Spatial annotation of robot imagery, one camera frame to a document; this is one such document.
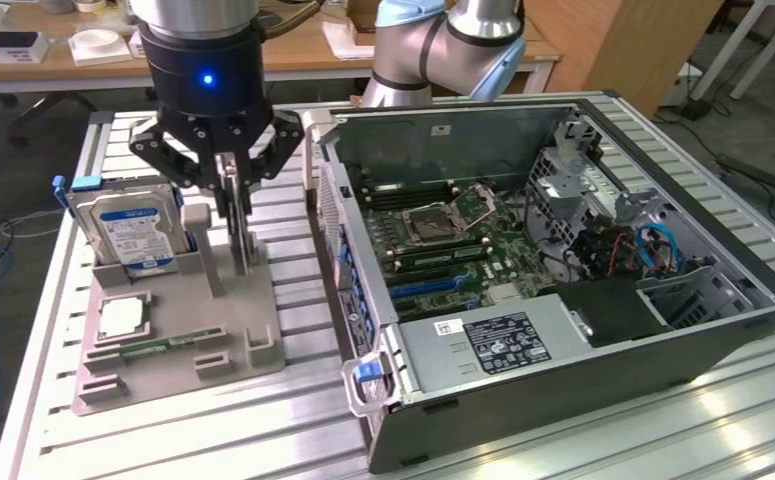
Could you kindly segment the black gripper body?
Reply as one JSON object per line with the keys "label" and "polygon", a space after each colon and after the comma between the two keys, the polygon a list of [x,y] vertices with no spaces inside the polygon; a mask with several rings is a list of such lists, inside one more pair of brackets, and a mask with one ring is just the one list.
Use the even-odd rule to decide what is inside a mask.
{"label": "black gripper body", "polygon": [[139,27],[159,97],[159,123],[192,151],[243,152],[272,119],[265,97],[263,30],[184,39]]}

